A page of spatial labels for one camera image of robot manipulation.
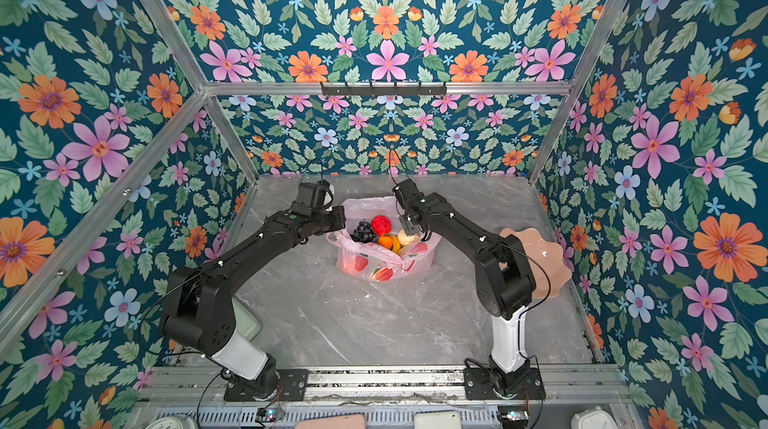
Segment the pink plastic bag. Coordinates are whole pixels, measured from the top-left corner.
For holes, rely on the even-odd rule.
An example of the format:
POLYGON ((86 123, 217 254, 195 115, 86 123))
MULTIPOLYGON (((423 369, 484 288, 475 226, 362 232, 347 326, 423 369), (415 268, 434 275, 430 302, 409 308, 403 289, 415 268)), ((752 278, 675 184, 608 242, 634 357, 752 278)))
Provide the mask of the pink plastic bag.
POLYGON ((360 221, 371 222, 375 216, 388 217, 393 225, 391 234, 403 230, 399 221, 400 207, 393 196, 348 199, 342 203, 346 226, 326 236, 327 241, 337 249, 336 268, 357 279, 372 282, 387 282, 401 279, 428 270, 434 260, 436 248, 441 241, 439 235, 425 237, 403 248, 399 253, 376 242, 358 243, 351 238, 352 231, 360 221))

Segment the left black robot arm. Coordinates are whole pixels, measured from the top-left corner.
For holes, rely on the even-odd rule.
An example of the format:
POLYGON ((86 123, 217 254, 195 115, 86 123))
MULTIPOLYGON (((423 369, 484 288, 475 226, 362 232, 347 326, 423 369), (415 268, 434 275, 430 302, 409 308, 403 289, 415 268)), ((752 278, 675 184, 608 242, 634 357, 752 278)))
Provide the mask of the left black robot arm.
POLYGON ((267 369, 270 355, 238 331, 234 296, 272 260, 310 237, 344 227, 341 205, 308 213, 278 211, 224 255, 196 269, 175 270, 170 274, 171 290, 163 302, 162 333, 202 352, 233 375, 257 380, 267 369))

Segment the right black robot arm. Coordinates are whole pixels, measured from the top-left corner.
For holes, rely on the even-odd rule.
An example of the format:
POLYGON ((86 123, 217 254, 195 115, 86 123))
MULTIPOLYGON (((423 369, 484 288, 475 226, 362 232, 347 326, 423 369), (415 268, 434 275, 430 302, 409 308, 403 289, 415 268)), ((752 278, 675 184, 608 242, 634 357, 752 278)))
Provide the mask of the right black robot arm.
POLYGON ((460 214, 438 193, 423 193, 411 180, 393 187, 403 228, 408 234, 437 234, 470 259, 476 295, 492 317, 493 346, 488 377, 495 393, 511 397, 522 389, 530 370, 525 323, 536 281, 532 261, 520 240, 492 233, 460 214))

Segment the pale round fake fruit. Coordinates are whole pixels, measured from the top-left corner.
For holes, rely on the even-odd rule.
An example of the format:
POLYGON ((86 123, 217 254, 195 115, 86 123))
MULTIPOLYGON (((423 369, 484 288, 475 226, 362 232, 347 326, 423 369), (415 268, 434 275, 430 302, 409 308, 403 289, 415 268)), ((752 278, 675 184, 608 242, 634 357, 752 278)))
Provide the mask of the pale round fake fruit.
POLYGON ((415 235, 408 235, 404 230, 400 230, 397 234, 397 240, 400 244, 400 248, 403 249, 413 244, 417 244, 421 240, 421 234, 416 233, 415 235))

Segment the yellow fake banana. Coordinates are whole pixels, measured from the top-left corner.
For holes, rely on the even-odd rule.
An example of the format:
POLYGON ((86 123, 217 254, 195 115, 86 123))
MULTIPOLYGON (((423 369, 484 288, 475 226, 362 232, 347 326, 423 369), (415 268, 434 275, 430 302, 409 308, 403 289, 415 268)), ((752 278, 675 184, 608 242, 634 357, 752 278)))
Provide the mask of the yellow fake banana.
POLYGON ((398 237, 395 234, 391 234, 390 235, 390 239, 391 239, 391 242, 392 242, 391 250, 394 253, 399 253, 399 251, 401 250, 401 244, 400 244, 400 241, 399 241, 398 237))

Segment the red fake fruit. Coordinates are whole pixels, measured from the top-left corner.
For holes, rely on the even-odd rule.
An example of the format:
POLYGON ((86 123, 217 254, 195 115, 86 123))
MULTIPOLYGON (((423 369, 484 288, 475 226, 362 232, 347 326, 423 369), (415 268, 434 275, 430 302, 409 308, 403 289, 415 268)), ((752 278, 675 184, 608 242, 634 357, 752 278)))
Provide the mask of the red fake fruit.
POLYGON ((393 229, 391 220, 384 215, 375 216, 371 221, 371 227, 379 237, 389 235, 393 229))

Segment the orange fake fruit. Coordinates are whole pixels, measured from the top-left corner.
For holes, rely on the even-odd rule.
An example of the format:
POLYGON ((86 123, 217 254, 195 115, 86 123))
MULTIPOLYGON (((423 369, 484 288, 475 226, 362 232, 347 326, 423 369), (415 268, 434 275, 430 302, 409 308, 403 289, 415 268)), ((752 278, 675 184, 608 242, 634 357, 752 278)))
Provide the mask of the orange fake fruit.
POLYGON ((392 249, 394 245, 392 238, 388 235, 380 236, 377 240, 377 243, 386 249, 392 249))

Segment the dark purple fake grapes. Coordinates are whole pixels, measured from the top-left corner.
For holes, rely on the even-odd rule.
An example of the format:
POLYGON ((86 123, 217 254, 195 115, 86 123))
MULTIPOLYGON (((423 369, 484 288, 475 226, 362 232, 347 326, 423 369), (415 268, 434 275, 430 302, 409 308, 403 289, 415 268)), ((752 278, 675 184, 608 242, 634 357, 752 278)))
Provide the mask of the dark purple fake grapes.
POLYGON ((378 234, 375 232, 371 222, 363 220, 352 231, 351 238, 354 242, 371 243, 377 241, 378 234))

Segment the pink flower-shaped plate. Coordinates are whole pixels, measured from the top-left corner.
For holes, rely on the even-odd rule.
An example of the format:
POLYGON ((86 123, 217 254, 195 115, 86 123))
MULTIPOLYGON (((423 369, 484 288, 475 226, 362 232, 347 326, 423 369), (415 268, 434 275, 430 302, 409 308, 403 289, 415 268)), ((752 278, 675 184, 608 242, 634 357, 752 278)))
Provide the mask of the pink flower-shaped plate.
POLYGON ((546 294, 550 298, 558 297, 572 274, 565 265, 562 247, 556 242, 547 241, 534 228, 521 231, 505 228, 500 235, 515 236, 522 243, 526 255, 533 258, 533 262, 530 262, 536 283, 533 300, 542 300, 546 294))

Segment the green rectangular container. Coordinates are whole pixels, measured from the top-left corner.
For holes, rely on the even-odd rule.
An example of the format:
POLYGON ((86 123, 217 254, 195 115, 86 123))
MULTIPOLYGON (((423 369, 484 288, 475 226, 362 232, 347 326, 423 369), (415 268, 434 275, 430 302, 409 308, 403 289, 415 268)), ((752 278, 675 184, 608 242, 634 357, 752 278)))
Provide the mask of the green rectangular container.
POLYGON ((247 340, 253 340, 261 330, 255 314, 237 298, 232 299, 237 331, 247 340))

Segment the white box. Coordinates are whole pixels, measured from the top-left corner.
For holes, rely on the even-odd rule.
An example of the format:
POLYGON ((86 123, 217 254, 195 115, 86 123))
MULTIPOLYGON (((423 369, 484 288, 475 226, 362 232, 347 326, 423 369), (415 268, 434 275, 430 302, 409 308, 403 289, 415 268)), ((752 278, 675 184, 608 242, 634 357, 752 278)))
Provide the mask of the white box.
POLYGON ((461 415, 456 410, 418 413, 413 416, 414 429, 461 429, 461 415))

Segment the pink phone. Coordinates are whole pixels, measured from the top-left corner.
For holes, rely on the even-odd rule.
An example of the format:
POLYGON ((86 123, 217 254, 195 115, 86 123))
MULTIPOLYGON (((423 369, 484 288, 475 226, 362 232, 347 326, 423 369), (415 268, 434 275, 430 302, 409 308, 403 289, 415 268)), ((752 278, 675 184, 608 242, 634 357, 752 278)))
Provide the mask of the pink phone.
POLYGON ((348 414, 298 422, 295 429, 366 429, 363 414, 348 414))

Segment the white round device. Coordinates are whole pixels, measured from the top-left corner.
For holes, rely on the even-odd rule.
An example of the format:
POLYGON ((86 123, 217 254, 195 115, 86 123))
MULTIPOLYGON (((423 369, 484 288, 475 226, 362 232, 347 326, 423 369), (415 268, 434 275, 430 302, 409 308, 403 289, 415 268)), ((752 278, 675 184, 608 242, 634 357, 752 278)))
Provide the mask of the white round device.
POLYGON ((614 417, 599 406, 573 415, 571 429, 618 429, 614 417))

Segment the white clock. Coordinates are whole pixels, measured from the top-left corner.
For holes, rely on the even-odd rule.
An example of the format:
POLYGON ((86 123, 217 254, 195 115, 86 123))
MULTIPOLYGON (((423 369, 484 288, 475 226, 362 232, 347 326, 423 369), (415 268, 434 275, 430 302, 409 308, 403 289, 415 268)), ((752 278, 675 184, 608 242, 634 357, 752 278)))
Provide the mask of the white clock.
POLYGON ((145 429, 198 429, 197 421, 188 415, 160 417, 145 426, 145 429))

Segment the black hook rail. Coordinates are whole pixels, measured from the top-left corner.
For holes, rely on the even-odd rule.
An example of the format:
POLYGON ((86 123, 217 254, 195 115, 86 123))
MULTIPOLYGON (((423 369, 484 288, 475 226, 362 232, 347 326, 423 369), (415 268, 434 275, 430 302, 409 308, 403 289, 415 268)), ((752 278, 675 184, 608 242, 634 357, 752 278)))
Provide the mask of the black hook rail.
POLYGON ((423 82, 393 82, 393 83, 321 83, 321 94, 324 96, 443 96, 448 94, 444 83, 423 82))

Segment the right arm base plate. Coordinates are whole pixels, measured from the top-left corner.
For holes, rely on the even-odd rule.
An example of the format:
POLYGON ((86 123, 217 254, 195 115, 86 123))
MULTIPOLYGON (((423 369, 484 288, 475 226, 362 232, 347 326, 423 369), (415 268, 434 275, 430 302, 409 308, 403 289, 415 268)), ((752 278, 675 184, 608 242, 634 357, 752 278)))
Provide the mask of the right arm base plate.
POLYGON ((540 371, 525 363, 517 371, 466 365, 463 369, 468 400, 544 400, 546 391, 540 371))

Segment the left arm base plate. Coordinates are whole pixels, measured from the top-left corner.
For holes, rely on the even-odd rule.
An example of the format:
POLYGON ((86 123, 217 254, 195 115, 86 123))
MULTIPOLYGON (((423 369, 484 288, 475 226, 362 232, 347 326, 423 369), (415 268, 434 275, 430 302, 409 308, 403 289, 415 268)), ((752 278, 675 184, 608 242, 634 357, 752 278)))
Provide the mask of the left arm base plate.
POLYGON ((308 388, 309 371, 306 369, 267 369, 256 379, 226 376, 226 402, 281 402, 303 401, 308 388))

